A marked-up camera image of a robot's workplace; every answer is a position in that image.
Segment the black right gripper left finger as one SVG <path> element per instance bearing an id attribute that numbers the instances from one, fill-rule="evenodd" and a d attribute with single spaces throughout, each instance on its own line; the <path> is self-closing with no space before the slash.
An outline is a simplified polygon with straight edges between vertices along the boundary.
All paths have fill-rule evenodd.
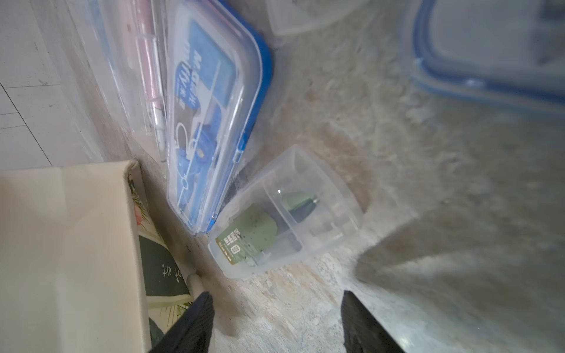
<path id="1" fill-rule="evenodd" d="M 215 310 L 213 296 L 201 293 L 175 324 L 164 333 L 149 320 L 150 352 L 209 352 Z"/>

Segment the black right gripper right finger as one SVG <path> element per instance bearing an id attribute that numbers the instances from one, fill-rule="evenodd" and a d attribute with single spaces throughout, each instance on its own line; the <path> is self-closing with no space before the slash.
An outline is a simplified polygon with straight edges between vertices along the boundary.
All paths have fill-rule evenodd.
<path id="1" fill-rule="evenodd" d="M 341 319 L 346 352 L 404 353 L 403 348 L 352 291 L 344 291 L 341 302 Z"/>

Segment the floral canvas tote bag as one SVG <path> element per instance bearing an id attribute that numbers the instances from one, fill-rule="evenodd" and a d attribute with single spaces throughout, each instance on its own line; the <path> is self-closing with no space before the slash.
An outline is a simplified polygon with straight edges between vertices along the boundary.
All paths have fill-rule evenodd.
<path id="1" fill-rule="evenodd" d="M 202 292 L 136 160 L 1 173 L 3 352 L 148 352 Z"/>

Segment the clear case green label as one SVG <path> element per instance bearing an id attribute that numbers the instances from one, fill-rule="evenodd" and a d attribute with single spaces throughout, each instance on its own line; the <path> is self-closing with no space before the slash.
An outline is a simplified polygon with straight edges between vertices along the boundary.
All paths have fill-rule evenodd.
<path id="1" fill-rule="evenodd" d="M 306 260 L 357 235 L 363 212 L 323 160 L 294 145 L 223 208 L 208 248 L 230 279 Z"/>

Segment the blue plastic case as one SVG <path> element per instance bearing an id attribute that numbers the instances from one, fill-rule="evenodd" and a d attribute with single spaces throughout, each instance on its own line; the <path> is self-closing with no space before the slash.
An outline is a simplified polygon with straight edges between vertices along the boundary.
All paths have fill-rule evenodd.
<path id="1" fill-rule="evenodd" d="M 209 232 L 272 81 L 264 39 L 224 1 L 169 12 L 167 200 L 189 232 Z"/>
<path id="2" fill-rule="evenodd" d="M 408 1 L 400 54 L 432 92 L 564 116 L 563 1 Z"/>

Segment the clear case pink compass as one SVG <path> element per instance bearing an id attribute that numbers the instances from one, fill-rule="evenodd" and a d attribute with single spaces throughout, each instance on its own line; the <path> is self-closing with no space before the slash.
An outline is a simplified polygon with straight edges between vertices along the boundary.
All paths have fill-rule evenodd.
<path id="1" fill-rule="evenodd" d="M 125 128 L 157 162 L 166 161 L 166 2 L 89 1 Z"/>

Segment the clear plastic stationery box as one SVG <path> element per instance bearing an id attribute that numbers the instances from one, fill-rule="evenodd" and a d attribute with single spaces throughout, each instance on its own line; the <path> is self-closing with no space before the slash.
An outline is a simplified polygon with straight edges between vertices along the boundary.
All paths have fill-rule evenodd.
<path id="1" fill-rule="evenodd" d="M 266 0 L 266 9 L 272 32 L 287 36 L 324 29 L 367 3 L 364 0 Z"/>

